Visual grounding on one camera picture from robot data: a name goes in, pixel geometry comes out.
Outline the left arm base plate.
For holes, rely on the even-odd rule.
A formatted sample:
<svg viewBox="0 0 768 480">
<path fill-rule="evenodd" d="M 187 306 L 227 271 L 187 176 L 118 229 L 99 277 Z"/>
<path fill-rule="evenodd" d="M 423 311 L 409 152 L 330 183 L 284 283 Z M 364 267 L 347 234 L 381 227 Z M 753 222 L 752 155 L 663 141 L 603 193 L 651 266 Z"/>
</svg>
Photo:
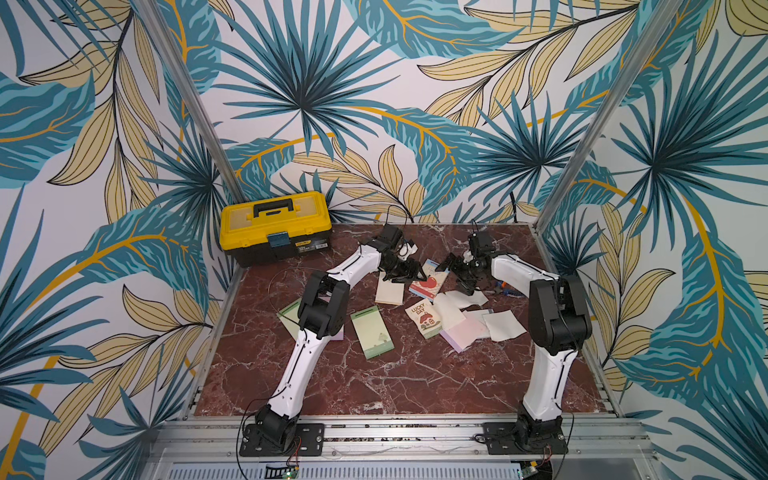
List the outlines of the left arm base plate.
<svg viewBox="0 0 768 480">
<path fill-rule="evenodd" d="M 287 457 L 297 454 L 304 457 L 319 457 L 325 440 L 325 425 L 322 423 L 298 423 L 289 426 L 282 433 L 274 433 L 256 423 L 244 427 L 238 446 L 238 454 L 246 458 Z"/>
</svg>

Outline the torn white page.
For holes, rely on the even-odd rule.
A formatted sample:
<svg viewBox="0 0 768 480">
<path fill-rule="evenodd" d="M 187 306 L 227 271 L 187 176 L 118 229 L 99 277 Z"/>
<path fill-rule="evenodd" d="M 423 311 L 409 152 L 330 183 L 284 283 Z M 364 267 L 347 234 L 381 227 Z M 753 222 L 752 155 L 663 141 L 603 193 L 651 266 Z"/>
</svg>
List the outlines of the torn white page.
<svg viewBox="0 0 768 480">
<path fill-rule="evenodd" d="M 482 315 L 482 319 L 489 331 L 490 338 L 494 342 L 515 339 L 527 332 L 510 310 L 485 313 Z"/>
</svg>

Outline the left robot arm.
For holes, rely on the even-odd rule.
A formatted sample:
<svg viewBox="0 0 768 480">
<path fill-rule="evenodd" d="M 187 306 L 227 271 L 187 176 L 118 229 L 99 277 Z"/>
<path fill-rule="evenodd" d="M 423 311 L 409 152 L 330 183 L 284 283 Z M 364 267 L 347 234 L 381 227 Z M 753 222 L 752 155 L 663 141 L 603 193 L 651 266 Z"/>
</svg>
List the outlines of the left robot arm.
<svg viewBox="0 0 768 480">
<path fill-rule="evenodd" d="M 275 392 L 249 425 L 250 443 L 279 453 L 291 447 L 306 389 L 323 350 L 344 324 L 352 289 L 372 273 L 401 284 L 424 280 L 417 250 L 401 228 L 386 224 L 342 263 L 310 275 L 298 305 L 298 339 Z"/>
</svg>

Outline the torn lucky day cover page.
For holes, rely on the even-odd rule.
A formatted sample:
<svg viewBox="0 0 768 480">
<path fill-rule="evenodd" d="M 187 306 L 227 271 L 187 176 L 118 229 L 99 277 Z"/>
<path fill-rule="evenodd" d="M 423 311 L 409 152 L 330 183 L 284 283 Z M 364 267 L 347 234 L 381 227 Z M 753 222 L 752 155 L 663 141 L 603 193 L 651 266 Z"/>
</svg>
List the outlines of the torn lucky day cover page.
<svg viewBox="0 0 768 480">
<path fill-rule="evenodd" d="M 442 318 L 429 299 L 407 307 L 405 312 L 425 339 L 438 335 L 442 330 Z"/>
</svg>

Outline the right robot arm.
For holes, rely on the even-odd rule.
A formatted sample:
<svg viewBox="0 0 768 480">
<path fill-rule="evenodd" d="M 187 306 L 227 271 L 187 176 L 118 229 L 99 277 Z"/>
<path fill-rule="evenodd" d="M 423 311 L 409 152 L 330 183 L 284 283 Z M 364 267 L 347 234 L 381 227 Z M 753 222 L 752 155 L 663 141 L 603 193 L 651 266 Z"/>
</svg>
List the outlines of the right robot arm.
<svg viewBox="0 0 768 480">
<path fill-rule="evenodd" d="M 483 425 L 480 438 L 491 455 L 568 452 L 562 431 L 562 399 L 570 368 L 592 335 L 588 295 L 577 275 L 561 276 L 512 253 L 498 251 L 486 231 L 468 237 L 463 256 L 449 254 L 436 268 L 448 270 L 470 295 L 482 283 L 503 282 L 529 300 L 528 333 L 535 358 L 516 420 Z"/>
</svg>

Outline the green red lucky memo pad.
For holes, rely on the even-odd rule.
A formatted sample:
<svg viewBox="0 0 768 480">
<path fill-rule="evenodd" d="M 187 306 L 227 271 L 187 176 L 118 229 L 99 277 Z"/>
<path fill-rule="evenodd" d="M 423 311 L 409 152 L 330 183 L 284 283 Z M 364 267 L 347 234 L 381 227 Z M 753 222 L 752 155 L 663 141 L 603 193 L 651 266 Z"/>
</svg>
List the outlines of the green red lucky memo pad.
<svg viewBox="0 0 768 480">
<path fill-rule="evenodd" d="M 394 349 L 394 342 L 377 306 L 355 312 L 350 318 L 367 360 Z"/>
</svg>

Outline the green house lucky day pad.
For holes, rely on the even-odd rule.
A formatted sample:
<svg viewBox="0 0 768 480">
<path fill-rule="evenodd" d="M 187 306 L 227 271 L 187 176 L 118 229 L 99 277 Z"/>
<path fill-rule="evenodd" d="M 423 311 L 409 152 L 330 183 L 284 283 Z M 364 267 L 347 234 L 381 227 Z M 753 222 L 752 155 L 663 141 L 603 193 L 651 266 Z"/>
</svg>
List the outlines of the green house lucky day pad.
<svg viewBox="0 0 768 480">
<path fill-rule="evenodd" d="M 278 320 L 283 324 L 293 340 L 297 340 L 299 336 L 300 320 L 298 317 L 298 308 L 300 304 L 301 300 L 297 299 L 277 313 Z"/>
</svg>

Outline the yellow top memo pad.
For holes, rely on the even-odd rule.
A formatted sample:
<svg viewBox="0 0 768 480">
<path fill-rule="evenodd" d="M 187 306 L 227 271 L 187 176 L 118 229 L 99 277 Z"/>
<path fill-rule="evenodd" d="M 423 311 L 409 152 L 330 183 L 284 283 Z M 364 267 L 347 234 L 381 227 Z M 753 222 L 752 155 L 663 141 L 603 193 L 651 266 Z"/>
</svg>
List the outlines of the yellow top memo pad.
<svg viewBox="0 0 768 480">
<path fill-rule="evenodd" d="M 378 280 L 375 302 L 377 304 L 399 306 L 403 304 L 405 285 L 395 283 L 391 280 L 385 280 L 380 277 Z"/>
</svg>

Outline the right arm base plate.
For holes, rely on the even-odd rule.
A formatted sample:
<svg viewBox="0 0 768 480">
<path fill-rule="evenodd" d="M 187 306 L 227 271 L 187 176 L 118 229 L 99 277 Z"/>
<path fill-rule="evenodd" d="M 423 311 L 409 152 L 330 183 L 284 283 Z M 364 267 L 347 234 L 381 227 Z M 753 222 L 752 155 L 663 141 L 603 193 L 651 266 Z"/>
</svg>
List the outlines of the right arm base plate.
<svg viewBox="0 0 768 480">
<path fill-rule="evenodd" d="M 568 452 L 566 437 L 554 434 L 534 435 L 519 422 L 486 422 L 480 438 L 489 455 L 562 455 Z"/>
</svg>

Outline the purple flower lucky day pad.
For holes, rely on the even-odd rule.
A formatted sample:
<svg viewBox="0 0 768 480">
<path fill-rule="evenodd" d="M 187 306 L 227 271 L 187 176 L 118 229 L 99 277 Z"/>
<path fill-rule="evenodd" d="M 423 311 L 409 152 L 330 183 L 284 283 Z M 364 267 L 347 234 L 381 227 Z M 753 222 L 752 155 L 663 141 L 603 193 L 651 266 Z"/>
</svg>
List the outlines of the purple flower lucky day pad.
<svg viewBox="0 0 768 480">
<path fill-rule="evenodd" d="M 338 332 L 331 337 L 332 341 L 343 341 L 345 338 L 344 326 L 341 326 Z"/>
</svg>

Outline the torn pink page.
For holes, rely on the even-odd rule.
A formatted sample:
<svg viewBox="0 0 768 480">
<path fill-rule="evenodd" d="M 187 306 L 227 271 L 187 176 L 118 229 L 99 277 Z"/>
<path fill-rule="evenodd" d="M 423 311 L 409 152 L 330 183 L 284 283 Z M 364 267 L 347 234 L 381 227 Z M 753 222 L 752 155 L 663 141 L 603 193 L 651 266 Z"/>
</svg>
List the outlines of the torn pink page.
<svg viewBox="0 0 768 480">
<path fill-rule="evenodd" d="M 452 328 L 441 331 L 440 335 L 455 352 L 462 353 L 476 340 L 489 338 L 490 332 L 484 323 L 467 318 Z"/>
</svg>

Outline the red apple memo pad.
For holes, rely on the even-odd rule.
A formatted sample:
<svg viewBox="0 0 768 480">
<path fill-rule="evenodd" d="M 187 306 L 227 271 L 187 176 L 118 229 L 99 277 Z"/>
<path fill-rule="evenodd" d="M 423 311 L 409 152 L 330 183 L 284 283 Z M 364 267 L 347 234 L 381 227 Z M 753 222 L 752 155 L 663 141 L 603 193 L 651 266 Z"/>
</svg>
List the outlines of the red apple memo pad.
<svg viewBox="0 0 768 480">
<path fill-rule="evenodd" d="M 448 271 L 438 271 L 437 267 L 437 262 L 427 259 L 423 265 L 426 279 L 414 281 L 409 287 L 409 292 L 430 301 L 434 300 L 449 274 Z"/>
</svg>

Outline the torn cream page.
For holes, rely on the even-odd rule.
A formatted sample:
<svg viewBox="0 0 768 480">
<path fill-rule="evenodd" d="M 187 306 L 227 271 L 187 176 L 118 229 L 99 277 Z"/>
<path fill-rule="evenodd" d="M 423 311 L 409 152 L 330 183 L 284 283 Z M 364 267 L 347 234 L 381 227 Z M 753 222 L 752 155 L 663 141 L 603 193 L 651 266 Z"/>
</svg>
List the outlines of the torn cream page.
<svg viewBox="0 0 768 480">
<path fill-rule="evenodd" d="M 444 293 L 437 294 L 433 300 L 435 311 L 440 316 L 442 329 L 448 331 L 465 320 L 463 312 L 453 300 Z"/>
</svg>

